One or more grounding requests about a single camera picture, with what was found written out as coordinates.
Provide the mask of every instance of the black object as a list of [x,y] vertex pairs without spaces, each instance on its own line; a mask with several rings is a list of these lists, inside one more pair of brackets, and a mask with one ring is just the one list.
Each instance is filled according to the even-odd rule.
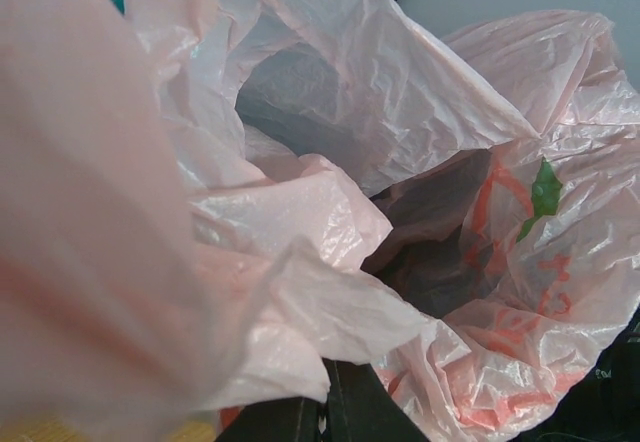
[[216,442],[320,442],[320,404],[298,397],[246,407]]
[[[216,442],[428,442],[370,365],[325,360],[326,405],[294,398],[245,408]],[[326,429],[320,433],[320,417]]]
[[554,414],[517,442],[640,441],[640,311],[562,399]]

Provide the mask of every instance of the crinkled plastic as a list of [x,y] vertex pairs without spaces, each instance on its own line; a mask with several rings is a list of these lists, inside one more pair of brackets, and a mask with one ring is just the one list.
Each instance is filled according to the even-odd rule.
[[[449,48],[392,0],[2,1],[3,417],[158,440],[191,410],[324,400],[321,357],[385,357],[432,440],[506,440],[637,305],[640,111],[602,17]],[[391,230],[364,194],[492,147],[438,229],[472,204],[489,295],[424,316],[360,271]]]
[[324,157],[245,138],[263,2],[126,4],[3,0],[0,414],[139,441],[192,410],[322,401],[321,357],[367,362],[423,323],[359,270],[390,225]]
[[544,420],[638,306],[640,97],[611,28],[550,11],[445,39],[543,136],[492,149],[459,256],[403,268],[454,309],[380,363],[430,440],[510,440]]

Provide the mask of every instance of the plastic bag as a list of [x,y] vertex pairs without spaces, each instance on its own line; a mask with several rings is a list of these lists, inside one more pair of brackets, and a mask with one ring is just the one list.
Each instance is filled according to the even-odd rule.
[[193,410],[322,401],[321,357],[415,337],[422,316],[359,271],[384,216],[323,157],[245,139],[250,60],[225,31],[246,0],[126,0],[130,22],[3,2],[3,419],[158,440]]
[[[454,308],[394,353],[393,398],[430,440],[510,440],[544,420],[638,306],[640,97],[611,27],[551,11],[445,39],[543,137],[492,149],[459,246],[402,267],[421,300]],[[466,282],[443,292],[443,273]]]
[[393,230],[363,269],[377,273],[407,244],[444,241],[460,227],[489,168],[488,151],[459,152],[374,198]]
[[[154,66],[197,240],[239,252],[258,272],[283,272],[273,276],[267,308],[249,334],[247,361],[207,406],[294,394],[323,400],[328,379],[320,356],[370,361],[423,324],[358,270],[390,230],[361,189],[374,193],[461,149],[535,131],[391,0],[125,4]],[[410,48],[406,56],[398,57],[400,46]],[[297,157],[307,152],[333,163]],[[289,249],[301,236],[311,246]],[[333,270],[320,271],[310,247]],[[290,264],[278,262],[283,253]],[[292,299],[286,280],[294,269],[307,279],[300,285],[322,283],[328,299],[304,292]],[[346,298],[347,290],[362,294]],[[307,355],[286,355],[294,352]]]

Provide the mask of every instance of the pink plastic bag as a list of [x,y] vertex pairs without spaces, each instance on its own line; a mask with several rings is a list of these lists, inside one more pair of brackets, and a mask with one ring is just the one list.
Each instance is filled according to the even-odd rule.
[[415,337],[420,314],[359,271],[390,226],[358,186],[245,142],[206,50],[228,40],[218,0],[127,0],[131,21],[2,1],[3,420],[155,441],[194,410],[323,401],[322,357]]
[[[470,290],[396,353],[393,398],[430,440],[510,440],[544,420],[638,306],[640,97],[611,26],[540,12],[446,39],[543,136],[492,149],[447,269],[470,271]],[[443,269],[415,270],[428,291]]]
[[[424,323],[359,271],[390,230],[363,191],[535,131],[391,0],[125,3],[154,67],[196,239],[270,279],[248,358],[206,407],[324,400],[321,356],[371,361]],[[317,298],[305,296],[316,285]]]

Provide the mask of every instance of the green leaf logo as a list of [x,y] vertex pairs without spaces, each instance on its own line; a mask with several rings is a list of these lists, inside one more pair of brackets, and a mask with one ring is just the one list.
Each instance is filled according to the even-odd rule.
[[516,242],[524,239],[529,232],[531,232],[533,224],[540,220],[543,215],[556,215],[558,213],[561,190],[562,182],[560,182],[556,174],[553,173],[551,164],[543,157],[536,180],[531,186],[533,217],[522,224],[522,229],[520,230],[520,234],[518,234]]

